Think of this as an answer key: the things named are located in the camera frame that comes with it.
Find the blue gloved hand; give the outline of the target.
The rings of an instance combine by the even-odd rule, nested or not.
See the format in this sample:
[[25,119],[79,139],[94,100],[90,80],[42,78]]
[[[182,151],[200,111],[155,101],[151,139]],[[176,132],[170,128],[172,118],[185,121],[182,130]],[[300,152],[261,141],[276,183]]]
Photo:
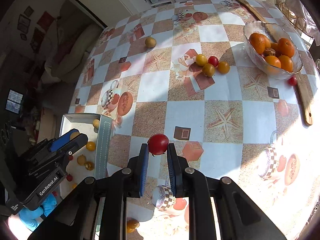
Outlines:
[[56,198],[51,193],[36,210],[31,211],[24,207],[18,215],[22,223],[30,231],[34,231],[39,226],[37,219],[42,215],[47,217],[56,208],[56,206]]

